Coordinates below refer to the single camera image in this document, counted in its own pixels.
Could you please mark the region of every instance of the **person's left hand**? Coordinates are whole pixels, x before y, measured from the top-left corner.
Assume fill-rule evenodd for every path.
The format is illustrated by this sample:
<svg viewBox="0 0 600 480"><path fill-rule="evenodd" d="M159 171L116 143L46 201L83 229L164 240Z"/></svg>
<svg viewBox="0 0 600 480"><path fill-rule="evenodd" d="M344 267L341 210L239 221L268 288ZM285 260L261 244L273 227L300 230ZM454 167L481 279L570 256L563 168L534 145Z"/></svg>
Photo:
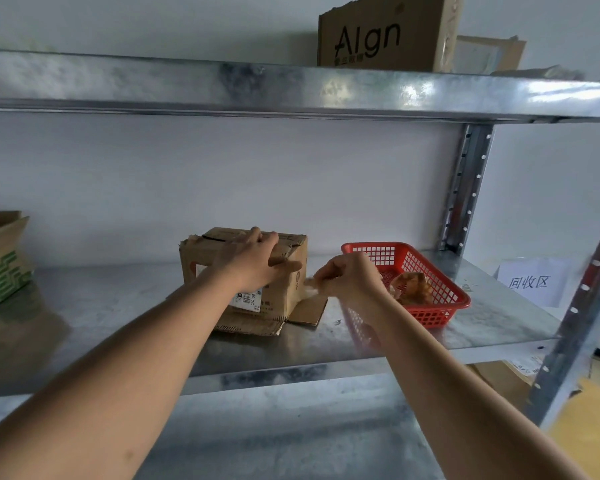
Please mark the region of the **person's left hand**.
<svg viewBox="0 0 600 480"><path fill-rule="evenodd" d="M302 268L298 261L284 261L269 266L273 247L278 243L278 234L272 232L262 236L260 229L252 228L224 244L211 269L225 274L235 286L236 292L253 292L270 282L288 276Z"/></svg>

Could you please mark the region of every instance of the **yellow surface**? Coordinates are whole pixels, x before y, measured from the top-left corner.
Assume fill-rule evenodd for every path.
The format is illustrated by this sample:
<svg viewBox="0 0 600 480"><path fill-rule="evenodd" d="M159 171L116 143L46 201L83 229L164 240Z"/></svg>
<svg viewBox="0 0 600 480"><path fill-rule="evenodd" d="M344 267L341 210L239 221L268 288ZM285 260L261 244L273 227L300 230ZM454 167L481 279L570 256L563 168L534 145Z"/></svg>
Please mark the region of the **yellow surface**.
<svg viewBox="0 0 600 480"><path fill-rule="evenodd" d="M582 392L568 400L549 435L588 473L600 480L600 386L581 379Z"/></svg>

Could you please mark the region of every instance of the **person's left arm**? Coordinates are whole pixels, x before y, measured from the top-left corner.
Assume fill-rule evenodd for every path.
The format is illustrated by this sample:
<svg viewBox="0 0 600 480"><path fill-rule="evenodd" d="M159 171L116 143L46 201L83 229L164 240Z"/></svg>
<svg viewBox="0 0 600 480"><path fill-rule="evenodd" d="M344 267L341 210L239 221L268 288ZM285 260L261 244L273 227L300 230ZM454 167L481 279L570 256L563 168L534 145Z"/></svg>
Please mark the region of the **person's left arm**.
<svg viewBox="0 0 600 480"><path fill-rule="evenodd" d="M298 271L268 266L258 228L192 284L120 329L0 423L0 480L131 479L232 296Z"/></svg>

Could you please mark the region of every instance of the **person's right arm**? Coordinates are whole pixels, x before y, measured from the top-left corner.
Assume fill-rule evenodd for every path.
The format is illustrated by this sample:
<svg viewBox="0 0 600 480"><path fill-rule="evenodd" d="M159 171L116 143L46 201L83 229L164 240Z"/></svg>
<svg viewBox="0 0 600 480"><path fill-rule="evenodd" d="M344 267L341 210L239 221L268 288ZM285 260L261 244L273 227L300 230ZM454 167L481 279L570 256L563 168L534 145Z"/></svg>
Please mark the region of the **person's right arm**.
<svg viewBox="0 0 600 480"><path fill-rule="evenodd" d="M321 293L339 298L375 331L446 478L588 478L389 295L364 253L337 256L314 278Z"/></svg>

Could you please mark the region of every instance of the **green printed logo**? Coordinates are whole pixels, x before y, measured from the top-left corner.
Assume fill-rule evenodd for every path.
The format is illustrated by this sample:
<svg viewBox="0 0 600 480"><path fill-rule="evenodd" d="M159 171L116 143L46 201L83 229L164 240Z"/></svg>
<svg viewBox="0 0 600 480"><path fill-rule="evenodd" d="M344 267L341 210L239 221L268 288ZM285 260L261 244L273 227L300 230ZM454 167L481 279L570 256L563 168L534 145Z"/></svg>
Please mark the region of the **green printed logo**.
<svg viewBox="0 0 600 480"><path fill-rule="evenodd" d="M9 267L16 261L16 251L5 254L0 259L0 302L31 281L31 272L20 271L20 266Z"/></svg>

